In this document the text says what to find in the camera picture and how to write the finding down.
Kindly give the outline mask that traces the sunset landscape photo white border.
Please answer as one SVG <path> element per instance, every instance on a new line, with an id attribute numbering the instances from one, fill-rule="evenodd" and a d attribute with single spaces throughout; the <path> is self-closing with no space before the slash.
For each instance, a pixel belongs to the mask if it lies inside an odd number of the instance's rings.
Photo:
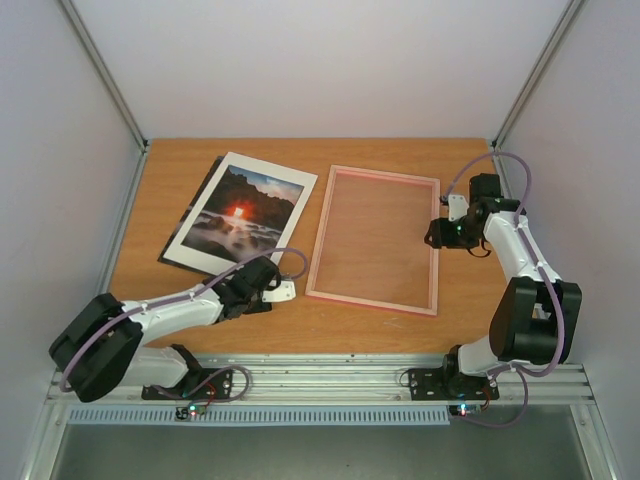
<path id="1" fill-rule="evenodd" d="M 259 253 L 278 263 L 318 176 L 229 152 L 216 159 L 159 260 L 217 275 Z"/>

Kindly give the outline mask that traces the dark backing sheet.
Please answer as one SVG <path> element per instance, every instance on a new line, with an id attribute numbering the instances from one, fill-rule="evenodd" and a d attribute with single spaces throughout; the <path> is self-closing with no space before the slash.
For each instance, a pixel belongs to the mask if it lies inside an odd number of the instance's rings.
<path id="1" fill-rule="evenodd" d="M 268 180 L 242 156 L 214 161 L 159 261 L 202 274 L 219 274 L 260 250 L 259 211 L 270 199 Z"/>

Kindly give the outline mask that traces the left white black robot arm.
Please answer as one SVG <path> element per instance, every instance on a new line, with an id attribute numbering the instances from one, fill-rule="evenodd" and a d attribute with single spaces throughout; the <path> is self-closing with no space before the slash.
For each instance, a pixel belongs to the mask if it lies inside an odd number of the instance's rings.
<path id="1" fill-rule="evenodd" d="M 280 287 L 279 268 L 259 256 L 184 292 L 139 302 L 103 293 L 80 311 L 49 347 L 59 388 L 96 401 L 124 380 L 146 344 L 169 334 L 238 318 Z"/>

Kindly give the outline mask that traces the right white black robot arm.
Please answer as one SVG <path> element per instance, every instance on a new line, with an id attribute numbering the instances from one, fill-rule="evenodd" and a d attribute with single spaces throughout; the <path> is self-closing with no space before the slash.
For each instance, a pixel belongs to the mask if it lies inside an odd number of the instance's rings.
<path id="1" fill-rule="evenodd" d="M 448 214 L 430 223 L 425 243 L 434 249 L 481 248 L 484 256 L 496 255 L 507 286 L 488 334 L 452 347 L 441 367 L 412 373 L 412 395 L 493 399 L 500 373 L 513 370 L 539 378 L 567 359 L 582 292 L 545 260 L 524 208 L 503 196 L 498 175 L 472 177 L 468 195 L 448 195 L 443 203 Z"/>

